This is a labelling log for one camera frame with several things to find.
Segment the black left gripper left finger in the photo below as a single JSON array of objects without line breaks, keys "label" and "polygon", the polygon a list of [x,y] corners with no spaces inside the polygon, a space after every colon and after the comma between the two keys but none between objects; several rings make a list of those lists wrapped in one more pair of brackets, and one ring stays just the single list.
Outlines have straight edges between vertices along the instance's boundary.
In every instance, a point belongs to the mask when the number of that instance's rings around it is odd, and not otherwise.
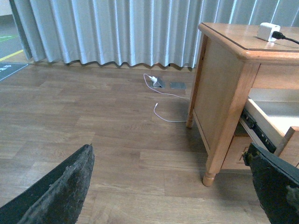
[{"label": "black left gripper left finger", "polygon": [[84,145],[0,209],[2,224],[74,224],[90,186],[95,155]]}]

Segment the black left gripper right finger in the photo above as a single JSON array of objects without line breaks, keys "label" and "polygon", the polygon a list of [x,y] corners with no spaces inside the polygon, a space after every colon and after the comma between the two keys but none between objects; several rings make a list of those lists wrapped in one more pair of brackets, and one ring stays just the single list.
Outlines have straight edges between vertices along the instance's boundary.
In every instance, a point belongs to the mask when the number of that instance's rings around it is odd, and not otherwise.
[{"label": "black left gripper right finger", "polygon": [[242,155],[253,175],[253,185],[272,224],[299,222],[299,169],[251,143]]}]

